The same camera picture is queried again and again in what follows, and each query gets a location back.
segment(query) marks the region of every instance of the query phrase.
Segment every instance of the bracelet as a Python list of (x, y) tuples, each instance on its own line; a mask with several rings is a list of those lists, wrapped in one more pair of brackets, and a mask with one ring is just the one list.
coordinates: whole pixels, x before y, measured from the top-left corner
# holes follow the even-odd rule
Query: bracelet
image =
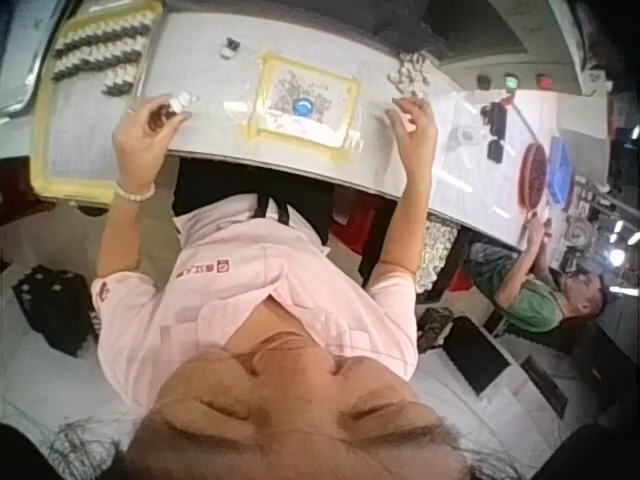
[(130, 202), (141, 203), (141, 202), (144, 202), (145, 200), (149, 200), (151, 197), (155, 195), (156, 184), (152, 183), (151, 188), (149, 188), (149, 191), (146, 193), (143, 193), (142, 195), (135, 195), (133, 193), (127, 192), (124, 188), (122, 188), (122, 186), (118, 182), (116, 182), (116, 186), (114, 190), (122, 198), (126, 198)]

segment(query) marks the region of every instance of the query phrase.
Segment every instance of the tray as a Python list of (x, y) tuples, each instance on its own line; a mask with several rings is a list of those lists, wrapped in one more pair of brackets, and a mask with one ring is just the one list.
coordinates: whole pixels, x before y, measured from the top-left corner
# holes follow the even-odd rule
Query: tray
[(551, 139), (549, 149), (549, 178), (547, 189), (556, 205), (564, 208), (571, 192), (573, 182), (573, 167), (569, 162), (569, 153), (560, 137)]
[(249, 138), (267, 135), (330, 153), (343, 149), (360, 83), (273, 53), (263, 61)]
[(63, 35), (94, 22), (113, 20), (132, 13), (156, 12), (149, 41), (140, 60), (137, 84), (123, 97), (100, 93), (103, 73), (83, 73), (54, 84), (51, 80), (53, 49), (49, 52), (36, 97), (30, 148), (31, 184), (41, 197), (87, 205), (108, 205), (117, 177), (111, 133), (138, 94), (157, 34), (162, 4), (141, 1), (73, 18), (58, 32)]
[(533, 211), (538, 208), (547, 185), (547, 155), (539, 143), (530, 144), (520, 170), (520, 205)]

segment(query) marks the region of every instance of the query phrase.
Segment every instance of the black strap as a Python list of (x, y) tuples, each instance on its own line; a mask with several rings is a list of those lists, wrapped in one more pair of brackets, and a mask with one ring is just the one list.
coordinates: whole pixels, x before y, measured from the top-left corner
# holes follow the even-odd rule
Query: black strap
[(269, 208), (269, 197), (263, 193), (258, 194), (258, 206), (253, 212), (253, 218), (265, 218)]
[(274, 198), (273, 200), (276, 202), (276, 205), (278, 206), (278, 222), (288, 227), (289, 220), (290, 220), (289, 207), (285, 202), (283, 202), (280, 199)]
[[(278, 206), (278, 223), (289, 226), (289, 208), (287, 207), (286, 202), (282, 200), (273, 199)], [(269, 196), (264, 193), (258, 193), (258, 205), (253, 212), (253, 218), (266, 218), (267, 209), (269, 208)]]

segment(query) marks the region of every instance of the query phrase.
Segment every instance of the blue tray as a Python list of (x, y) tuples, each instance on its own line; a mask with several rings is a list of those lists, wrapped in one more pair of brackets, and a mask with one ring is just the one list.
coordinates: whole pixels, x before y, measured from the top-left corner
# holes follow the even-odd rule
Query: blue tray
[(567, 148), (560, 137), (553, 137), (549, 150), (547, 189), (554, 203), (562, 206), (566, 205), (572, 181), (573, 167), (569, 162)]

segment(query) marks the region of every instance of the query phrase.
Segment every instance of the pink shirt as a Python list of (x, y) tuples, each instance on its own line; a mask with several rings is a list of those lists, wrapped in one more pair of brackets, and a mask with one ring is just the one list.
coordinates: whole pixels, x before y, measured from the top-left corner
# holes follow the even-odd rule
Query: pink shirt
[(162, 291), (133, 272), (93, 282), (100, 363), (133, 408), (150, 408), (178, 366), (223, 347), (269, 295), (330, 352), (374, 358), (405, 380), (413, 374), (413, 279), (392, 274), (365, 291), (326, 258), (293, 208), (285, 226), (273, 201), (267, 218), (251, 219), (255, 204), (255, 195), (238, 195), (177, 218), (183, 250)]

